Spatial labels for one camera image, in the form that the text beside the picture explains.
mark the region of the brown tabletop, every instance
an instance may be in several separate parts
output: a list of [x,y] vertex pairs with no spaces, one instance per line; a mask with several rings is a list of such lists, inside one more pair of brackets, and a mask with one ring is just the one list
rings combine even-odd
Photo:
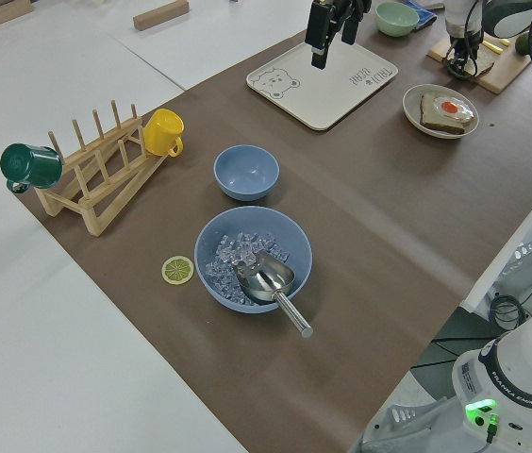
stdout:
[[[532,67],[500,95],[453,80],[425,56],[443,33],[439,18],[390,39],[368,14],[357,42],[399,75],[326,132],[245,84],[300,35],[168,102],[185,122],[184,154],[99,238],[78,215],[51,218],[34,193],[22,197],[252,453],[346,451],[532,209]],[[402,97],[422,83],[468,96],[479,128],[455,141],[417,130]],[[161,278],[166,258],[192,257],[202,227],[241,205],[212,175],[218,153],[239,143],[265,147],[281,167],[256,204],[286,213],[310,239],[312,273],[294,298],[314,327],[308,340],[280,310],[237,313],[198,277],[179,287]]]

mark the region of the blue cloth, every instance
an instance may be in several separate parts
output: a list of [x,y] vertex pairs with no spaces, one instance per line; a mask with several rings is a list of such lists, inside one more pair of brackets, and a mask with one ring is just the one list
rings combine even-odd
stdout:
[[427,9],[421,8],[419,5],[411,2],[410,0],[405,0],[405,4],[415,9],[415,11],[417,11],[417,14],[419,14],[419,22],[415,25],[415,30],[421,30],[422,28],[425,28],[428,25],[432,25],[434,21],[438,19],[438,16],[435,13],[428,11]]

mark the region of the cable connector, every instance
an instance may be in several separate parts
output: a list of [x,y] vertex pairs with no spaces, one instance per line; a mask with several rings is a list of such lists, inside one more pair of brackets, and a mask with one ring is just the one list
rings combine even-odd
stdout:
[[487,444],[492,444],[492,438],[496,436],[498,418],[499,417],[496,413],[490,415],[489,427],[486,429],[486,432],[488,433],[486,436]]

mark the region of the mug handle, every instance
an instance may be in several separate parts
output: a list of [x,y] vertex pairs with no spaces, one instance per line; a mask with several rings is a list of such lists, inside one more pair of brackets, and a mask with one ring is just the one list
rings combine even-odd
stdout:
[[6,187],[12,193],[23,193],[29,189],[29,184],[21,184],[19,182],[11,181],[10,179],[6,181]]
[[182,154],[182,149],[184,148],[184,146],[182,144],[182,139],[180,137],[175,138],[175,148],[176,148],[175,151],[173,148],[170,148],[168,150],[168,155],[172,156],[173,158],[178,157]]

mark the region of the large blue bowl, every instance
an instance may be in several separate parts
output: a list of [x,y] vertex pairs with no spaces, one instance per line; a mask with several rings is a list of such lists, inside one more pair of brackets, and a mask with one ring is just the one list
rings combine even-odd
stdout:
[[278,180],[278,173],[274,156],[252,144],[225,149],[213,164],[220,188],[240,201],[254,201],[266,195]]
[[195,270],[208,292],[222,305],[243,313],[263,313],[278,308],[276,303],[267,305],[243,305],[219,295],[206,276],[206,264],[214,260],[216,249],[226,234],[236,237],[240,232],[257,233],[265,236],[271,233],[276,243],[289,252],[286,264],[295,273],[289,298],[293,298],[306,284],[312,268],[312,249],[308,237],[292,219],[277,210],[259,206],[242,206],[227,210],[211,219],[199,233],[194,246]]

